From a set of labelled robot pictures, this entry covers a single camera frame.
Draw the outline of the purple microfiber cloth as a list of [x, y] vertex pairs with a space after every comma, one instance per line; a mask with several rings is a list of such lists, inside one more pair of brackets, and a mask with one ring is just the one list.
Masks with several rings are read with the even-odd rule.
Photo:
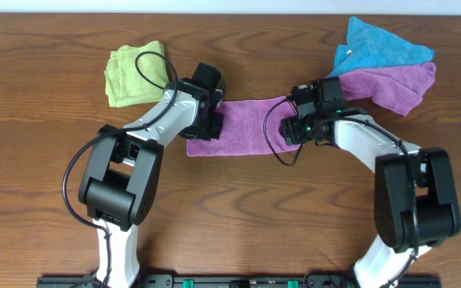
[[189, 157], [247, 156], [278, 154], [297, 150], [279, 133], [281, 121], [295, 116], [295, 108], [284, 96], [262, 100], [223, 102], [224, 116], [218, 140], [186, 142]]

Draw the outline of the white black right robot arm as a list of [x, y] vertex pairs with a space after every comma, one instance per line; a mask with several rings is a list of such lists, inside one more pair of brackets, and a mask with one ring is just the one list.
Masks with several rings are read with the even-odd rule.
[[281, 121], [289, 145], [324, 141], [355, 156], [375, 175], [377, 235], [346, 274], [316, 274], [310, 287], [432, 287], [436, 278], [408, 277], [421, 256], [461, 230], [448, 153], [405, 142], [359, 108], [292, 116]]

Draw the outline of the blue cloth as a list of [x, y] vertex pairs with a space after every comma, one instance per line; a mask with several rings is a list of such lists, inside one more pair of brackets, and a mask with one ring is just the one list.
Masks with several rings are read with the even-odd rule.
[[435, 56], [432, 49], [411, 43], [355, 16], [349, 18], [346, 42], [336, 49], [329, 77], [359, 68], [418, 65], [430, 62]]

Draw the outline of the folded green cloth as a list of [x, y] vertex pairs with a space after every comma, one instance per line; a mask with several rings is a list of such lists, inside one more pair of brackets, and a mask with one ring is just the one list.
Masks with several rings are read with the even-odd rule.
[[163, 56], [164, 46], [159, 41], [153, 41], [139, 47], [124, 45], [110, 52], [110, 59], [104, 71], [105, 92], [110, 107], [120, 108], [158, 102], [162, 98], [163, 89], [169, 82], [166, 62], [152, 54], [139, 58], [138, 68], [146, 78], [158, 85], [154, 86], [136, 69], [135, 60], [144, 51], [152, 51]]

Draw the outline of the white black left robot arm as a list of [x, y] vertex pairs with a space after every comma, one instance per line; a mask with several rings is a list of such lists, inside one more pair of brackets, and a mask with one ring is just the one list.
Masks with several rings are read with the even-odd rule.
[[158, 188], [164, 149], [176, 136], [217, 139], [223, 91], [214, 85], [169, 83], [159, 103], [123, 128], [106, 125], [92, 151], [78, 191], [98, 231], [96, 287], [131, 287], [139, 274], [138, 227]]

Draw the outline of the crumpled purple cloth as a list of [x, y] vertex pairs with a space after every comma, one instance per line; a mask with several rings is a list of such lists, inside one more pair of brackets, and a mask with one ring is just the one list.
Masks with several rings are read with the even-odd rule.
[[348, 101], [370, 98], [373, 103], [407, 116], [435, 83], [433, 62], [412, 66], [359, 68], [339, 75]]

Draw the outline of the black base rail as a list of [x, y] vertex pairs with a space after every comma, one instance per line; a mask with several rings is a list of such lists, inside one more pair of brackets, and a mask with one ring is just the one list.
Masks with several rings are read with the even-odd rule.
[[[92, 275], [82, 277], [40, 277], [37, 288], [101, 287]], [[148, 274], [130, 287], [137, 288], [331, 288], [359, 287], [339, 274], [309, 274], [296, 277], [180, 277], [169, 274]], [[441, 288], [438, 277], [405, 276], [398, 281], [401, 288]]]

